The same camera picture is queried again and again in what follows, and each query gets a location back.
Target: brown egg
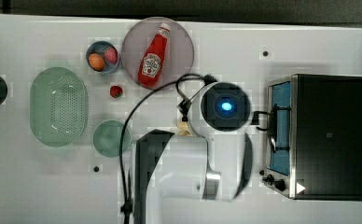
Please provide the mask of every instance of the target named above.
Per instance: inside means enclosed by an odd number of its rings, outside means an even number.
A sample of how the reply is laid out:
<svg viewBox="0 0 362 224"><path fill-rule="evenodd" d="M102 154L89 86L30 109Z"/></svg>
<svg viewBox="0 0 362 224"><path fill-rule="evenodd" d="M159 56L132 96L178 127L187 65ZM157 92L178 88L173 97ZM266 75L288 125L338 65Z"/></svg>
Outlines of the brown egg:
<svg viewBox="0 0 362 224"><path fill-rule="evenodd" d="M99 54L93 53L89 55L89 64L96 71L102 71L104 68L104 59Z"/></svg>

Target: round plate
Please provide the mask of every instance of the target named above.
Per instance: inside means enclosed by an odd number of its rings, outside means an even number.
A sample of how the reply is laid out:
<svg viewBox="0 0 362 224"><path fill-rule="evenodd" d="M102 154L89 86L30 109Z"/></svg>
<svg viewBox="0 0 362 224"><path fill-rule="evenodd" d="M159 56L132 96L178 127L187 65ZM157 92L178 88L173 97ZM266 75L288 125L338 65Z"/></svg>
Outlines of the round plate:
<svg viewBox="0 0 362 224"><path fill-rule="evenodd" d="M194 61L192 40L180 24L162 17L148 18L134 25L123 41L121 58L129 77L139 83L138 70L141 60L162 22L170 25L170 37L167 41L160 78L155 86L149 88L151 90L176 81L180 76L188 73Z"/></svg>
<svg viewBox="0 0 362 224"><path fill-rule="evenodd" d="M93 144L96 150L106 157L117 157L119 155L120 134L122 133L123 123L117 120L108 120L101 123L93 134ZM130 148L132 143L131 133L126 128L123 137L122 153Z"/></svg>

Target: red ketchup bottle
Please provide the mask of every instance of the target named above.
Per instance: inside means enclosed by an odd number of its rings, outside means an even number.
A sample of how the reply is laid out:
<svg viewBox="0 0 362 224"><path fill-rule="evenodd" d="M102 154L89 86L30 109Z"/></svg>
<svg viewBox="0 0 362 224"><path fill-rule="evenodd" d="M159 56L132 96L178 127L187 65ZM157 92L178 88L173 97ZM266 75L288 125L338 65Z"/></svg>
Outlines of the red ketchup bottle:
<svg viewBox="0 0 362 224"><path fill-rule="evenodd" d="M158 82L161 69L163 68L164 54L169 34L170 25L162 23L141 61L140 69L138 70L138 81L141 85L152 87Z"/></svg>

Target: black toaster oven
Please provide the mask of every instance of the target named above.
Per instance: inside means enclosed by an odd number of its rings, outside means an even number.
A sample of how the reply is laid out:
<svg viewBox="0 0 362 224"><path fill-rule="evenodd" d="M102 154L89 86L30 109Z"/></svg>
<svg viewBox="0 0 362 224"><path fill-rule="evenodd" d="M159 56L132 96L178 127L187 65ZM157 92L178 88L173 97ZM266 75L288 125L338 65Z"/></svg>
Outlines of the black toaster oven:
<svg viewBox="0 0 362 224"><path fill-rule="evenodd" d="M296 200L362 201L362 77L275 80L263 113L267 187Z"/></svg>

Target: small bowl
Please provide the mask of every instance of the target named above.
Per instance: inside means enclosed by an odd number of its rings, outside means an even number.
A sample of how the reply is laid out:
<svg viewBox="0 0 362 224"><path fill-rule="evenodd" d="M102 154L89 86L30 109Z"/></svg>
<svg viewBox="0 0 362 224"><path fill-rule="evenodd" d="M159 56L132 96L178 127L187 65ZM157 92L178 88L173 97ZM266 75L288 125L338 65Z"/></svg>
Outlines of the small bowl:
<svg viewBox="0 0 362 224"><path fill-rule="evenodd" d="M108 49L109 47L112 47L115 49L115 52L117 53L117 56L118 56L118 60L116 63L111 63L109 62L105 56L104 56L104 53L105 53L105 50ZM97 71L95 70L94 68L91 67L91 65L89 64L89 56L92 54L92 53L97 53L99 54L100 56L103 57L104 59L104 68L102 71ZM88 48L88 50L86 51L86 62L88 63L89 67L91 69L93 69L94 71L96 72L99 72L99 73L111 73L111 72L115 72L115 70L118 68L119 66L119 60L120 60L120 57L119 57L119 52L118 50L110 43L106 42L106 41L98 41L98 42L95 42L93 43L92 45L90 45L90 47Z"/></svg>
<svg viewBox="0 0 362 224"><path fill-rule="evenodd" d="M96 150L105 157L113 158L119 156L120 135L123 123L117 120L107 120L101 123L93 134L93 144ZM129 150L132 145L132 135L126 127L123 137L122 153Z"/></svg>

